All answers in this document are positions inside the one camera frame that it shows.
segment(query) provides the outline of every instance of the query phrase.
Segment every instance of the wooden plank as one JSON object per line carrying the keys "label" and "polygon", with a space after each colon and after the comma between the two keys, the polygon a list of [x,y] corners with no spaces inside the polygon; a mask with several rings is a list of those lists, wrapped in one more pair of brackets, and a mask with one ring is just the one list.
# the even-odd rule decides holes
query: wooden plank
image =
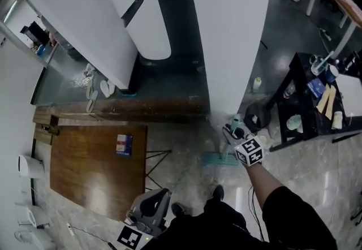
{"label": "wooden plank", "polygon": [[33,122],[45,125],[56,126],[58,125],[59,118],[48,113],[47,109],[44,107],[36,107]]}
{"label": "wooden plank", "polygon": [[[145,190],[146,126],[60,126],[53,137],[50,188],[65,198],[122,221]],[[117,135],[131,135],[132,154],[116,154]]]}
{"label": "wooden plank", "polygon": [[136,98],[97,100],[90,114],[85,111],[87,103],[39,106],[39,111],[67,119],[177,123],[205,121],[210,111],[208,99],[198,96],[160,100]]}
{"label": "wooden plank", "polygon": [[41,124],[37,123],[34,130],[34,139],[41,141],[42,143],[51,145],[53,135],[48,133],[48,131],[44,130],[41,127]]}

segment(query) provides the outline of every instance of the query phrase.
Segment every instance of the desk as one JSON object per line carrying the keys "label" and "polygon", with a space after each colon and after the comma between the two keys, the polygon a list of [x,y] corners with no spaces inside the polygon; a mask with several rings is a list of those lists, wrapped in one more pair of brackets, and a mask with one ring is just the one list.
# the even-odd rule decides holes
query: desk
{"label": "desk", "polygon": [[[309,5],[307,8],[306,15],[310,16],[312,12],[312,8],[314,5],[315,0],[309,0]],[[339,27],[342,28],[344,23],[346,22],[347,18],[349,17],[351,19],[351,24],[348,27],[347,31],[345,32],[342,40],[338,44],[337,48],[334,50],[334,54],[331,56],[333,59],[337,58],[339,53],[341,53],[342,49],[352,36],[352,33],[354,32],[356,27],[361,28],[362,27],[362,20],[357,14],[354,12],[354,10],[351,8],[351,6],[346,3],[344,0],[335,0],[335,2],[339,5],[339,7],[344,11],[344,17],[341,20]]]}
{"label": "desk", "polygon": [[[145,191],[146,126],[60,126],[50,159],[50,188],[76,204],[122,221]],[[116,154],[117,135],[132,154]]]}
{"label": "desk", "polygon": [[[324,114],[320,114],[316,110],[319,102],[312,92],[307,87],[307,83],[316,78],[311,72],[309,63],[310,54],[296,53],[292,62],[289,65],[289,72],[278,88],[274,96],[266,104],[266,109],[270,110],[276,103],[279,112],[279,122],[281,128],[281,144],[270,148],[271,152],[285,148],[292,144],[296,144],[303,140],[315,139],[321,136],[351,136],[362,132],[362,116],[346,117],[344,113],[341,94],[336,82],[333,86],[336,87],[337,93],[333,104],[333,112],[341,111],[343,113],[343,127],[341,130],[333,130],[331,128],[332,121]],[[296,92],[289,99],[283,98],[283,92],[288,87],[289,83],[294,81]],[[286,123],[289,117],[295,114],[301,115],[303,125],[303,133],[298,133],[297,130],[288,130]]]}

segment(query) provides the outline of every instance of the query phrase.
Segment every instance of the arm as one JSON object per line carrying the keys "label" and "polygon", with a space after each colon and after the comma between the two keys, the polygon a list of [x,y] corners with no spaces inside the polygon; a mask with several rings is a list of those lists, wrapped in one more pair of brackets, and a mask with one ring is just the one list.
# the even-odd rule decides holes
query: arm
{"label": "arm", "polygon": [[254,187],[261,210],[263,210],[266,198],[283,184],[273,177],[261,164],[257,163],[247,167],[250,181]]}
{"label": "arm", "polygon": [[271,243],[296,249],[337,250],[332,234],[309,204],[284,187],[262,165],[253,165],[247,171]]}

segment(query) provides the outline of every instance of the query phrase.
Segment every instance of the small bottle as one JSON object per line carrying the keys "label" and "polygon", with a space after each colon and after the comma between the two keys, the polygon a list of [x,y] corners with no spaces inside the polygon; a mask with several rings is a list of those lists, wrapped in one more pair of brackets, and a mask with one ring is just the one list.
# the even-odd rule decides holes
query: small bottle
{"label": "small bottle", "polygon": [[252,92],[256,93],[259,90],[260,85],[261,85],[261,78],[260,77],[255,78]]}
{"label": "small bottle", "polygon": [[284,90],[283,97],[289,99],[289,97],[295,92],[294,82],[290,82],[287,89]]}

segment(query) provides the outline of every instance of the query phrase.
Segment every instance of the white container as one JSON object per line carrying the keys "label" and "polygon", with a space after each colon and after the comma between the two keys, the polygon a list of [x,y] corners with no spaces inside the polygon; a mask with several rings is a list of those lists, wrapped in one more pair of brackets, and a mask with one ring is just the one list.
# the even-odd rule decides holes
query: white container
{"label": "white container", "polygon": [[56,250],[55,241],[43,229],[33,228],[27,231],[17,231],[15,238],[25,244],[33,244],[39,250]]}
{"label": "white container", "polygon": [[40,225],[49,224],[49,219],[41,207],[27,206],[27,216],[35,228]]}
{"label": "white container", "polygon": [[29,156],[19,155],[18,171],[22,176],[38,179],[44,175],[44,167],[41,161]]}
{"label": "white container", "polygon": [[253,92],[256,93],[259,90],[259,87],[261,85],[261,78],[257,77],[254,79],[254,83],[253,83]]}

